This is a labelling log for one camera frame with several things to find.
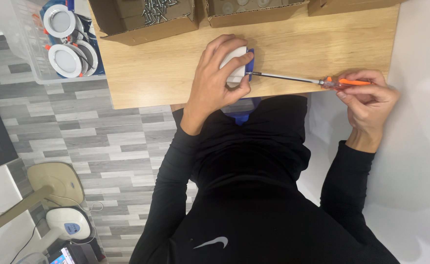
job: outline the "screw pile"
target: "screw pile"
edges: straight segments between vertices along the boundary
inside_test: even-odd
[[[177,0],[145,0],[142,16],[145,16],[144,25],[153,25],[159,23],[161,19],[167,21],[164,17],[168,7],[179,4]]]

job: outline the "wooden table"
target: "wooden table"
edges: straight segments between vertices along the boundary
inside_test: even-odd
[[[399,5],[285,21],[200,29],[136,46],[98,39],[115,109],[187,102],[194,70],[208,42],[234,33],[255,49],[254,70],[320,79],[350,68],[388,74]],[[98,36],[99,27],[95,23]],[[247,97],[321,91],[318,85],[253,76]]]

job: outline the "phone screen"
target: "phone screen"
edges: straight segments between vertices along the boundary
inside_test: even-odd
[[[63,248],[60,251],[62,252],[62,255],[60,255],[60,257],[52,261],[50,264],[75,264],[67,248]]]

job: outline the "cardboard box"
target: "cardboard box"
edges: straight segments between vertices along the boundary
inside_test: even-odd
[[[330,15],[392,7],[407,0],[310,0],[308,14]]]
[[[240,6],[236,0],[206,0],[206,11],[213,28],[248,25],[289,19],[308,0],[270,0],[265,8],[260,8],[257,0],[249,0]],[[225,3],[231,3],[233,13],[224,15]]]
[[[199,29],[194,0],[178,1],[179,4],[167,8],[167,21],[144,25],[144,0],[89,0],[96,23],[107,34],[101,38],[129,46]]]

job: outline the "person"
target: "person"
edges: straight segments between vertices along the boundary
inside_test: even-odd
[[[341,77],[372,85],[337,92],[353,131],[340,141],[317,207],[297,189],[310,151],[305,141],[307,98],[261,101],[241,126],[222,107],[247,95],[225,88],[252,53],[225,56],[247,45],[235,35],[210,42],[195,70],[185,108],[173,113],[177,131],[159,169],[144,231],[130,258],[140,263],[398,263],[366,226],[366,179],[383,126],[399,98],[375,70]],[[186,185],[199,188],[186,215]]]

